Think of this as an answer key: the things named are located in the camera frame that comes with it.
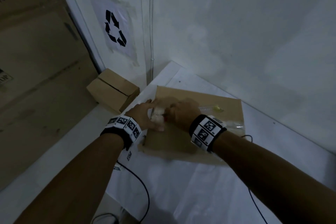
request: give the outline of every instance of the white wall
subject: white wall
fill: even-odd
[[[154,76],[174,60],[336,152],[335,15],[336,0],[154,0]]]
[[[117,51],[112,52],[106,45],[104,32],[101,29],[95,12],[92,8],[90,0],[67,0],[70,9],[73,11],[75,18],[78,20],[85,34],[86,39],[90,40],[91,48],[96,50],[106,68],[110,68],[122,77],[133,82],[142,90],[146,84],[146,65],[145,65],[145,45],[144,45],[144,28],[141,0],[119,0],[128,2],[134,13],[131,14],[135,47],[137,53],[137,61],[139,66],[136,66],[130,59],[120,54]]]

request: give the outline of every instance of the person's left arm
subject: person's left arm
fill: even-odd
[[[155,103],[148,100],[125,113],[141,130],[156,129],[147,115]],[[81,151],[42,190],[14,224],[90,223],[124,148],[116,134],[103,134]]]

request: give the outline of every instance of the person's left hand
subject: person's left hand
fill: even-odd
[[[146,130],[150,128],[156,131],[164,131],[164,127],[152,122],[147,114],[149,109],[156,106],[156,103],[156,100],[152,102],[152,100],[149,99],[145,103],[135,105],[132,109],[127,111],[125,115],[128,117],[132,117],[138,123],[141,130]]]

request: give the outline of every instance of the wire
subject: wire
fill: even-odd
[[[119,224],[119,220],[118,220],[118,217],[116,215],[114,215],[113,213],[103,213],[103,214],[100,214],[100,215],[97,215],[96,217],[93,218],[91,224],[93,224],[93,222],[95,221],[95,219],[101,217],[101,216],[105,216],[105,215],[111,215],[115,218],[115,221],[113,222],[113,224]]]
[[[123,168],[125,168],[128,172],[130,172],[132,175],[134,175],[136,178],[138,178],[138,180],[142,183],[142,185],[144,186],[145,190],[146,190],[146,193],[147,193],[147,197],[148,197],[148,206],[147,206],[147,210],[146,210],[146,213],[145,215],[142,217],[142,219],[140,220],[140,222],[142,222],[144,220],[144,218],[146,217],[147,213],[148,213],[148,210],[149,210],[149,193],[148,193],[148,190],[146,188],[146,185],[144,184],[144,182],[139,178],[138,175],[136,175],[135,173],[133,173],[131,170],[129,170],[127,167],[125,167],[122,163],[120,163],[119,161],[117,161],[117,163],[119,165],[121,165]]]
[[[252,137],[251,135],[243,135],[242,137],[246,137],[246,136],[251,137],[251,143],[253,143],[253,137]],[[253,197],[252,197],[252,194],[251,194],[250,189],[249,189],[249,193],[250,193],[250,196],[251,196],[251,198],[252,198],[252,201],[253,201],[255,207],[257,208],[257,210],[258,210],[258,212],[260,213],[261,217],[263,218],[264,222],[265,222],[266,224],[268,224],[267,221],[265,220],[263,214],[262,214],[261,211],[259,210],[257,204],[255,203],[255,201],[254,201],[254,199],[253,199]]]

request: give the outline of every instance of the recycling symbol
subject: recycling symbol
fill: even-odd
[[[125,47],[127,41],[126,41],[126,38],[125,38],[125,36],[124,36],[124,34],[121,30],[119,31],[119,35],[120,35],[121,39],[119,37],[118,37],[118,39],[116,39],[113,35],[110,34],[111,19],[112,19],[113,25],[119,29],[119,22],[114,17],[114,14],[112,12],[110,12],[109,10],[106,10],[106,20],[108,22],[105,22],[105,31],[113,42],[115,42],[115,43],[118,42],[121,46]]]

